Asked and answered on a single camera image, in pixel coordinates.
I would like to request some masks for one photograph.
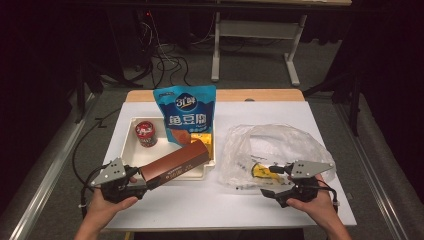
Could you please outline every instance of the metal stand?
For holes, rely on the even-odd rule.
[[[212,60],[212,82],[219,81],[219,38],[221,36],[231,37],[257,37],[268,39],[291,39],[292,47],[290,53],[284,53],[291,84],[295,87],[300,85],[299,78],[294,67],[293,58],[305,27],[306,15],[302,15],[298,23],[275,23],[255,21],[221,20],[220,13],[215,17],[215,47]]]

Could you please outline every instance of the red can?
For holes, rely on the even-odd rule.
[[[155,127],[149,121],[143,121],[135,127],[135,133],[143,147],[153,147],[158,139],[155,133]]]

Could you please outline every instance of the brown box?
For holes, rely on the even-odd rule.
[[[140,174],[152,190],[207,161],[208,149],[198,140],[140,167]]]

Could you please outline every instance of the black curtain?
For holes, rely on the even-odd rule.
[[[29,0],[0,6],[1,213],[71,110],[75,63],[56,6]]]

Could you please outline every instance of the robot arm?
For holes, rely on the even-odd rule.
[[[287,207],[287,199],[295,198],[303,202],[312,201],[317,197],[320,188],[315,175],[327,171],[334,166],[328,163],[309,162],[298,160],[284,167],[271,166],[270,172],[284,174],[287,173],[294,186],[292,189],[275,193],[274,191],[261,189],[262,195],[275,199],[282,208]]]

